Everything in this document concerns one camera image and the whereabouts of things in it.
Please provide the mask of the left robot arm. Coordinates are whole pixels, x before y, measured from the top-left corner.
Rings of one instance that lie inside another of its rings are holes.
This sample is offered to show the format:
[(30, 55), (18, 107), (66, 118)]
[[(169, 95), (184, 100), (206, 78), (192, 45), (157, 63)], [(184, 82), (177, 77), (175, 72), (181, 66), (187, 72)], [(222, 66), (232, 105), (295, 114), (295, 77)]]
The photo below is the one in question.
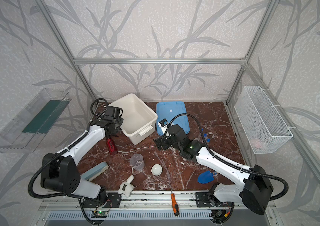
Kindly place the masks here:
[(57, 196), (87, 198), (104, 203), (108, 196), (103, 187), (81, 178), (77, 168), (84, 155), (100, 140), (117, 135), (123, 123), (123, 109), (110, 106), (104, 98), (98, 98), (92, 105), (104, 102), (104, 110), (97, 114), (91, 109), (94, 119), (85, 131), (70, 145), (57, 153), (48, 153), (42, 159), (42, 166), (35, 172), (28, 184), (28, 194), (36, 199)]

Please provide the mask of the clear plastic measuring beaker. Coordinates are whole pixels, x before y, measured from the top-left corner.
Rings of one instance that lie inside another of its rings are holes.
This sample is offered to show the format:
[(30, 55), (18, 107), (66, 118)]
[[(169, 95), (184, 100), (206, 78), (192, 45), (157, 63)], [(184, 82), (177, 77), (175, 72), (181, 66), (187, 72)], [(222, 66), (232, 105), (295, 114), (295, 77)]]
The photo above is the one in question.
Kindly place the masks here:
[(136, 153), (130, 158), (130, 166), (135, 171), (142, 171), (144, 169), (145, 163), (144, 158), (141, 154)]

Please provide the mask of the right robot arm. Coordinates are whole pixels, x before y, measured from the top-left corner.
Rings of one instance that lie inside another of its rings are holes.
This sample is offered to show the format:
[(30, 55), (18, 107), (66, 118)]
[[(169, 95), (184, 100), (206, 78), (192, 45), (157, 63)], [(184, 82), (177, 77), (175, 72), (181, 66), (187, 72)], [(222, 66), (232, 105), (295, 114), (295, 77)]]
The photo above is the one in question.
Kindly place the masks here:
[(173, 120), (162, 119), (158, 125), (163, 135), (154, 142), (158, 150), (172, 147), (180, 152), (182, 158), (206, 166), (233, 182), (233, 185), (219, 183), (212, 186), (208, 198), (214, 207), (225, 202), (242, 203), (250, 211), (264, 215), (269, 201), (280, 199), (287, 194), (289, 185), (283, 178), (266, 174), (259, 165), (243, 165), (213, 151), (199, 121), (195, 122), (202, 141), (189, 139), (183, 128)]

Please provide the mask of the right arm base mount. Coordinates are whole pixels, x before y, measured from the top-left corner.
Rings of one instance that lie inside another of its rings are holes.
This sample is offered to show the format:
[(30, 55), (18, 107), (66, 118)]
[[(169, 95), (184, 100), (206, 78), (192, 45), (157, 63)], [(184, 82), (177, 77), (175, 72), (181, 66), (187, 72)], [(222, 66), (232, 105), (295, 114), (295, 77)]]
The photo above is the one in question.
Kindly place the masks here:
[(207, 192), (195, 192), (192, 199), (196, 202), (198, 208), (233, 208), (233, 202), (220, 202), (214, 196), (209, 195)]

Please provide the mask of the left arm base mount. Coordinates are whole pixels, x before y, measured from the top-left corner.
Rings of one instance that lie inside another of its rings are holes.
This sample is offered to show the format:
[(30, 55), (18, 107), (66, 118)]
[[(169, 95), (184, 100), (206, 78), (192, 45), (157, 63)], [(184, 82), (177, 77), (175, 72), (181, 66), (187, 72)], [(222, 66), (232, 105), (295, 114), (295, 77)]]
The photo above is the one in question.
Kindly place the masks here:
[(107, 192), (105, 198), (89, 199), (84, 198), (82, 201), (83, 208), (119, 208), (121, 195), (117, 192)]

